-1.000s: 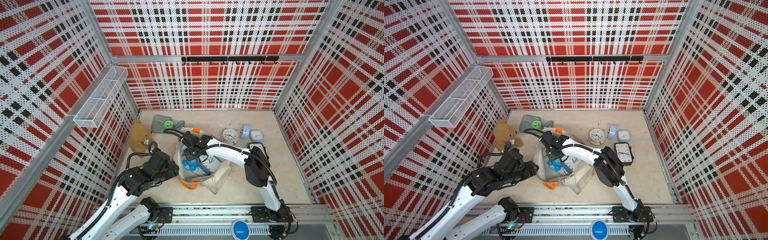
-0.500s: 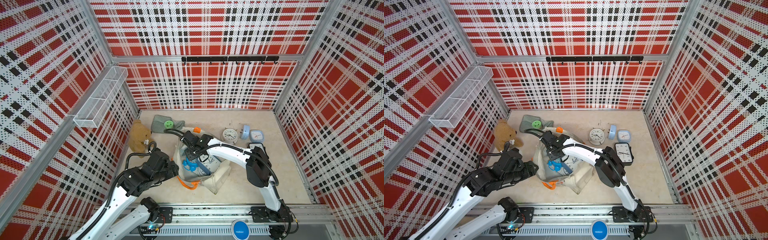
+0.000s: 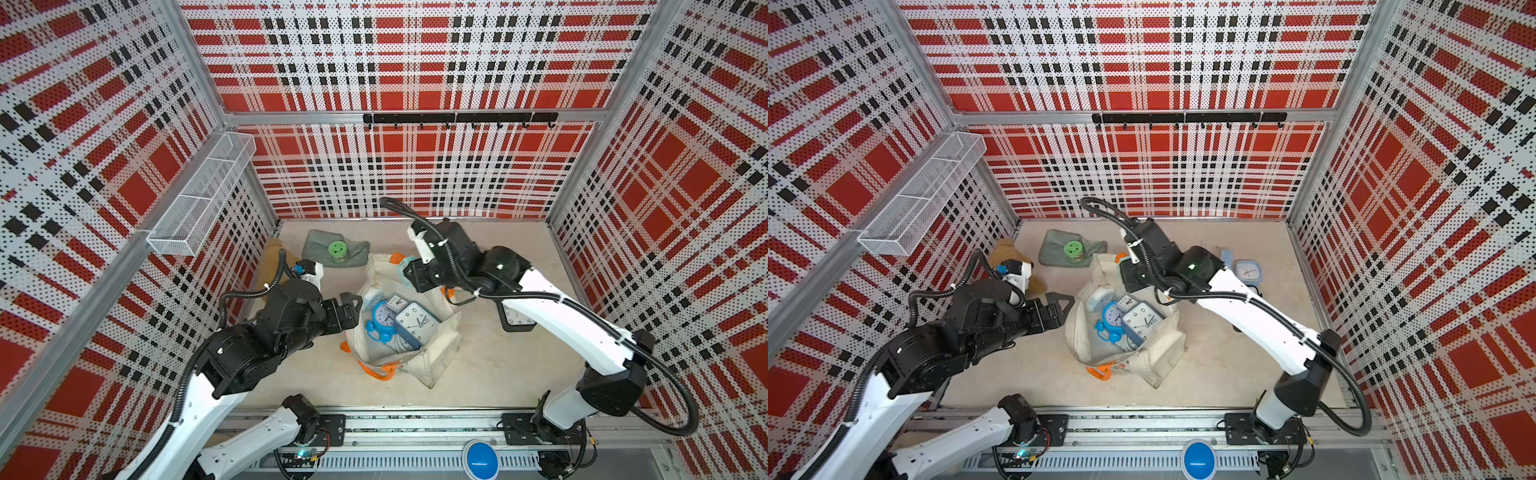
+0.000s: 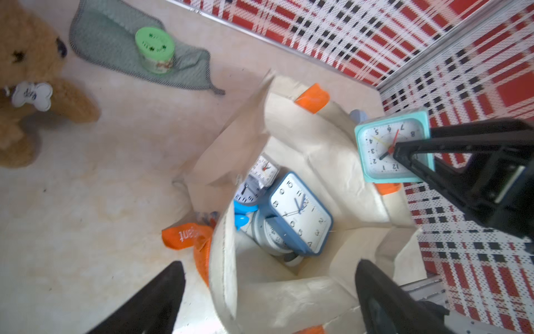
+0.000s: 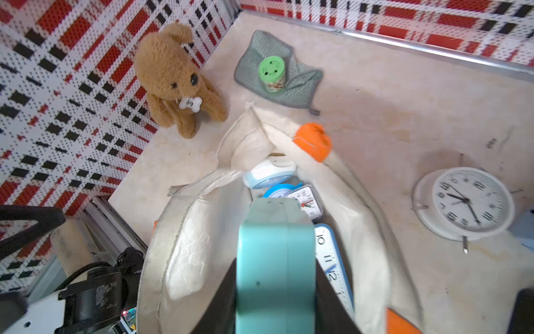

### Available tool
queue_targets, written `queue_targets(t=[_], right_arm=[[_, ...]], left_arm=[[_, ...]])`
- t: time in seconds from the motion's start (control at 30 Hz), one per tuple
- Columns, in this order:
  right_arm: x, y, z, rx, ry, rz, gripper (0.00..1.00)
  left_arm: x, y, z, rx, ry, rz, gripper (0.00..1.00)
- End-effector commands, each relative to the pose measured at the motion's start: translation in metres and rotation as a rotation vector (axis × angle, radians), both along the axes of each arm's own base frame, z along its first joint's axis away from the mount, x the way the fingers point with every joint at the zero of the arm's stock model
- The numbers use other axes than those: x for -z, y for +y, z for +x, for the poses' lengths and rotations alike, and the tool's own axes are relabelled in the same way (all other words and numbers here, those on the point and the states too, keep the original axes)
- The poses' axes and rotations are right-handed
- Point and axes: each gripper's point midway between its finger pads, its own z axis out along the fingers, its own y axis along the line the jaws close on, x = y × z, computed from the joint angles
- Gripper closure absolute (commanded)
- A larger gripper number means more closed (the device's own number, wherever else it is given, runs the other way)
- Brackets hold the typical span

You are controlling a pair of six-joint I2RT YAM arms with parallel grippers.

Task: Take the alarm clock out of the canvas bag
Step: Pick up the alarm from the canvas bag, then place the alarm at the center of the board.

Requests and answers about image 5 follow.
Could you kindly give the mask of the teal alarm clock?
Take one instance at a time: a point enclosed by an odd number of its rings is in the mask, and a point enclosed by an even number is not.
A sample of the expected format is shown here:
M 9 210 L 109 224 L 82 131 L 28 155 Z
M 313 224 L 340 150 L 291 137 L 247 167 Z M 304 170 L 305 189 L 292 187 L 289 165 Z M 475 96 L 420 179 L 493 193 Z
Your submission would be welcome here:
M 297 200 L 260 198 L 239 228 L 237 333 L 314 333 L 314 225 Z

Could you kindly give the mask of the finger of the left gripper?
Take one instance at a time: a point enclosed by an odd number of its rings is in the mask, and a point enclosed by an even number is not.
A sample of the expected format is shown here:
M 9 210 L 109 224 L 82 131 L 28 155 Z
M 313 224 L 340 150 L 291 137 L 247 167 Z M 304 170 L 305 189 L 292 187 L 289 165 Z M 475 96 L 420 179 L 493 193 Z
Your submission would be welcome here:
M 1 221 L 35 221 L 36 224 L 1 241 L 1 260 L 40 239 L 66 221 L 57 207 L 2 205 Z

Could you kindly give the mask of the light blue alarm clock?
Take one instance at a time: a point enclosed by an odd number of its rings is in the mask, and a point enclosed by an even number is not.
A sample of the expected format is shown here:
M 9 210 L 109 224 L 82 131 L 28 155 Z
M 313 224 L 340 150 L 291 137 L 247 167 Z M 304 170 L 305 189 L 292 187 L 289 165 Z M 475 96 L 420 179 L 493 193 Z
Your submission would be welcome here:
M 533 252 L 534 234 L 533 207 L 528 208 L 508 229 L 512 236 L 525 248 Z

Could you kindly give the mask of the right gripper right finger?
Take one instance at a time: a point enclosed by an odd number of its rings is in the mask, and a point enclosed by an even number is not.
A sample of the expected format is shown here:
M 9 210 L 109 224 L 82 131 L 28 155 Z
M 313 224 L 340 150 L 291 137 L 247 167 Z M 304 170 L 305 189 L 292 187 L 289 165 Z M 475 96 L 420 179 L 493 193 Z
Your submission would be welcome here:
M 316 261 L 315 333 L 361 334 Z

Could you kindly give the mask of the black rectangular alarm clock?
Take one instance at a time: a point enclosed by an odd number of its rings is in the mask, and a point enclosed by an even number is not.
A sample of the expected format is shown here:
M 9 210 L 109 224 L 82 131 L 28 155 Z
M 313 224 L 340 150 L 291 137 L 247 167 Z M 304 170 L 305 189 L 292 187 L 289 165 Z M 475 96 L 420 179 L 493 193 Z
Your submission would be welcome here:
M 518 292 L 512 311 L 507 334 L 534 334 L 533 288 Z

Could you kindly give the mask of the white round alarm clock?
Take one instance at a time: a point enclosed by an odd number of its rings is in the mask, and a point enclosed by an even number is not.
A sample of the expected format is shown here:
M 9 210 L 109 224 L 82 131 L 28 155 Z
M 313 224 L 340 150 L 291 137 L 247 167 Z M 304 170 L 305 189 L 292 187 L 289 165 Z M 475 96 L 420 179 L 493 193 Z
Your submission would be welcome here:
M 503 182 L 471 167 L 455 167 L 424 175 L 412 191 L 412 210 L 436 235 L 469 243 L 498 235 L 511 226 L 515 202 Z

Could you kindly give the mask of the cream canvas tote bag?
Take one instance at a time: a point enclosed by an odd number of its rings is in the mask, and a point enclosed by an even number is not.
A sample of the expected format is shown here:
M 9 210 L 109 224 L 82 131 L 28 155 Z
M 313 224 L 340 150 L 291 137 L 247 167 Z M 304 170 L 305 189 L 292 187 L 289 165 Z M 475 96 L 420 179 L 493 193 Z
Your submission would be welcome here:
M 417 288 L 384 211 L 336 153 L 319 162 L 299 148 L 298 129 L 290 118 L 249 107 L 223 137 L 216 169 L 172 195 L 145 257 L 139 333 L 189 333 L 198 324 L 236 257 L 239 226 L 253 201 L 243 174 L 274 151 L 296 163 L 337 233 L 357 328 L 397 333 L 407 324 L 424 331 Z

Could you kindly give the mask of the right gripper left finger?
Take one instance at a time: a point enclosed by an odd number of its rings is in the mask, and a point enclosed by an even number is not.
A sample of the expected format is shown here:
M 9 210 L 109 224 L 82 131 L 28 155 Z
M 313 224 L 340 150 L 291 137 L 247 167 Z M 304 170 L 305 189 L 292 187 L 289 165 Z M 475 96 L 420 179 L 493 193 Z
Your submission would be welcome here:
M 236 319 L 236 258 L 191 334 L 233 334 Z

